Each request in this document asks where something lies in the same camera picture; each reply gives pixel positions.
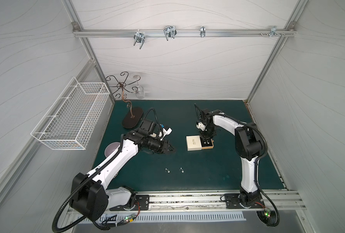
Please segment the cream drawer jewelry box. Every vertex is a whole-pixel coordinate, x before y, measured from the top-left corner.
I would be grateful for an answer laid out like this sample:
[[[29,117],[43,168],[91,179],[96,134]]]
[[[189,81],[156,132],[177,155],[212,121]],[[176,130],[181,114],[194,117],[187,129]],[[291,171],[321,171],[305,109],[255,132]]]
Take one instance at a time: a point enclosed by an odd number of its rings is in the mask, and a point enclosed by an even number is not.
[[[200,136],[187,136],[187,151],[206,150],[214,148],[212,139],[203,140]]]

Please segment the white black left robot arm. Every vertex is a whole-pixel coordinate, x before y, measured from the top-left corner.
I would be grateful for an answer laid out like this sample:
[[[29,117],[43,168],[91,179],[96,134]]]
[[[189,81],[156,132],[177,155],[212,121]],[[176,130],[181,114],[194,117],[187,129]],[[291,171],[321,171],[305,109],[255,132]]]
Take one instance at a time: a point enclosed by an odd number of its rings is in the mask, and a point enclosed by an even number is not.
[[[136,202],[135,191],[127,187],[110,191],[107,191],[107,188],[121,168],[142,149],[156,154],[173,151],[174,148],[165,138],[171,132],[171,127],[167,125],[144,120],[140,127],[121,135],[117,148],[102,163],[88,173],[78,173],[73,178],[71,194],[57,211],[52,231],[65,232],[85,219],[95,223],[107,209],[113,207],[133,208]],[[70,206],[82,216],[67,226],[59,227],[58,223],[66,206]]]

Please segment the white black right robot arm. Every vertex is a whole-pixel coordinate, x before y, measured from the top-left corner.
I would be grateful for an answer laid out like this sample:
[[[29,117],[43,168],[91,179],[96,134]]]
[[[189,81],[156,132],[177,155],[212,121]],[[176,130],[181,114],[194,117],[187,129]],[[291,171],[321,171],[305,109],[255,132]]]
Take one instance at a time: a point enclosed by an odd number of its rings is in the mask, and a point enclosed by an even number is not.
[[[240,156],[242,180],[239,194],[236,197],[224,195],[225,200],[232,204],[239,203],[244,209],[255,204],[262,208],[257,216],[268,227],[276,227],[280,223],[280,214],[274,202],[259,185],[259,161],[268,153],[267,142],[255,123],[240,121],[226,113],[215,110],[200,109],[195,106],[197,116],[196,127],[200,130],[200,138],[211,140],[219,126],[234,135],[235,151]]]

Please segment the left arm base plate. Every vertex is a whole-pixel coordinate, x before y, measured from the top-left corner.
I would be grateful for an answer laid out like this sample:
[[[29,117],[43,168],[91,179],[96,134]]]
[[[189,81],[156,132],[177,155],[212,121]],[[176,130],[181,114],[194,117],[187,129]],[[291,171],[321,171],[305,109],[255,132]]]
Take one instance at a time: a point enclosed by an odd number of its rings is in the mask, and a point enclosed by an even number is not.
[[[109,208],[109,211],[136,211],[138,209],[144,211],[149,209],[149,201],[149,195],[133,194],[126,205]]]

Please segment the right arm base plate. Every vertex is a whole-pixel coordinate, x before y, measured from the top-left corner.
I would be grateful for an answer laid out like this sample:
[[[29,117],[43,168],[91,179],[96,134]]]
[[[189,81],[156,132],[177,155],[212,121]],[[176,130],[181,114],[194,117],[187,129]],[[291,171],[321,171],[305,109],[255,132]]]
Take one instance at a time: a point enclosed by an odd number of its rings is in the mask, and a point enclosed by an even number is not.
[[[227,193],[220,197],[220,201],[225,203],[226,209],[262,209],[265,207],[261,195],[250,195],[243,193]]]

